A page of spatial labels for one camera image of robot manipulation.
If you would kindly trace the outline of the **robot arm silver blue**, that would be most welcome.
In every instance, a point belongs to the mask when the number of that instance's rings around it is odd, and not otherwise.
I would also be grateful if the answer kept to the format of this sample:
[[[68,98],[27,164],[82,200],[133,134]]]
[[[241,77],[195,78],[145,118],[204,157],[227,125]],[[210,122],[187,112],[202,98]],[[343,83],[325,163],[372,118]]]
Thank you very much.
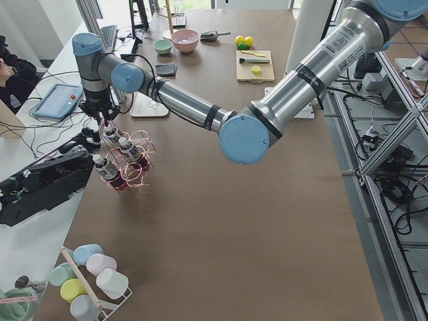
[[[72,39],[73,53],[86,100],[84,112],[97,121],[117,113],[110,88],[141,92],[171,112],[219,135],[223,154],[238,164],[259,161],[284,133],[285,125],[313,99],[320,97],[359,57],[385,49],[409,21],[427,10],[426,1],[351,1],[342,21],[261,100],[241,112],[228,112],[152,72],[106,51],[93,33]]]

